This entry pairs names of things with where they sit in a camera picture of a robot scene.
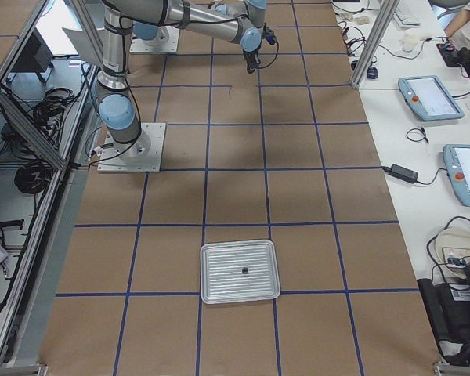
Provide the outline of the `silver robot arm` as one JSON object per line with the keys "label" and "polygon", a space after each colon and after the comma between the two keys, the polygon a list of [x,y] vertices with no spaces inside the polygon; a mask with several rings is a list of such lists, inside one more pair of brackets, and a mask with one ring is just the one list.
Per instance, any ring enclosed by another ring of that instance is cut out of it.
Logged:
{"label": "silver robot arm", "polygon": [[129,31],[136,21],[153,27],[176,27],[240,46],[249,74],[262,69],[263,42],[278,43],[265,21],[265,1],[214,1],[208,6],[189,1],[105,1],[112,31]]}
{"label": "silver robot arm", "polygon": [[114,148],[124,161],[137,160],[150,149],[142,134],[141,120],[132,104],[127,80],[128,54],[133,22],[108,5],[103,30],[103,65],[97,76],[99,115],[110,133]]}

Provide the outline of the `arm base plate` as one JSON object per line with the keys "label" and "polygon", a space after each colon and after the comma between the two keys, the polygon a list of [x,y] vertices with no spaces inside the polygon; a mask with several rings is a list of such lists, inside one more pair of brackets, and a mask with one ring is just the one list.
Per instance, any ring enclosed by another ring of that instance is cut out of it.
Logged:
{"label": "arm base plate", "polygon": [[179,30],[174,27],[155,27],[135,23],[130,53],[134,55],[176,54]]}
{"label": "arm base plate", "polygon": [[141,135],[133,146],[116,143],[107,131],[104,147],[98,156],[103,159],[97,165],[101,173],[159,172],[165,141],[165,123],[142,123]]}

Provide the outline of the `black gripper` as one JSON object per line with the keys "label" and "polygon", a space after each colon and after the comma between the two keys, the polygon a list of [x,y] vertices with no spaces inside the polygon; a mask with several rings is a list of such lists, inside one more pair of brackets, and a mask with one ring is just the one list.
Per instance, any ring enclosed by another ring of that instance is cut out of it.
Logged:
{"label": "black gripper", "polygon": [[244,60],[247,65],[247,72],[254,73],[256,71],[255,67],[260,67],[259,53],[255,51],[244,51]]}

